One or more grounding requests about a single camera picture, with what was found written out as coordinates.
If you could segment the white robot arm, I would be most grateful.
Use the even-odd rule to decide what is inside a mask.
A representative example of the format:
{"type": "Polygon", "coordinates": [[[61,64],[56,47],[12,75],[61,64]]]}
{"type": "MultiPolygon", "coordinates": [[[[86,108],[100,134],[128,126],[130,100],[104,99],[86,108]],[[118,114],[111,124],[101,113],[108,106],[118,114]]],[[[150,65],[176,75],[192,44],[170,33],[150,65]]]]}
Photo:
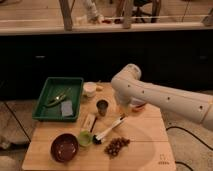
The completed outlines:
{"type": "Polygon", "coordinates": [[[118,104],[128,105],[136,98],[177,113],[213,131],[213,95],[185,91],[142,82],[141,69],[127,64],[111,80],[118,104]]]}

